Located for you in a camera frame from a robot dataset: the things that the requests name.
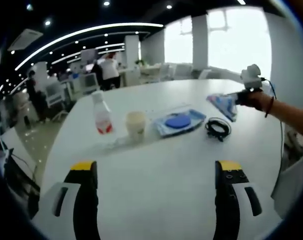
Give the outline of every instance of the hand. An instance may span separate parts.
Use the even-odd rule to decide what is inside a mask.
[[[264,94],[263,92],[252,92],[247,93],[243,100],[241,101],[241,105],[245,105],[247,107],[255,108],[259,111],[266,112],[268,106],[270,104],[271,97]]]

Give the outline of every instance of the plastic bottle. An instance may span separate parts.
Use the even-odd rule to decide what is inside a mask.
[[[111,121],[111,111],[103,99],[103,91],[95,91],[92,93],[94,104],[94,117],[98,133],[109,134],[113,132]]]

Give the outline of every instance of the blue sponge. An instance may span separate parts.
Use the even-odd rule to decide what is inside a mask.
[[[191,124],[191,119],[189,116],[184,114],[178,114],[169,118],[165,122],[166,126],[173,128],[173,129],[181,129]]]

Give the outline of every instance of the window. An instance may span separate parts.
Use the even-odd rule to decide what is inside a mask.
[[[235,73],[257,64],[270,78],[271,42],[267,20],[260,8],[232,7],[209,11],[208,64]]]
[[[165,62],[192,63],[191,16],[174,21],[166,26]]]

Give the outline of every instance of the coiled cable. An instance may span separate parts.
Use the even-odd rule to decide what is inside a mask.
[[[219,141],[223,140],[231,134],[230,124],[222,118],[210,118],[205,124],[208,136],[217,138]]]

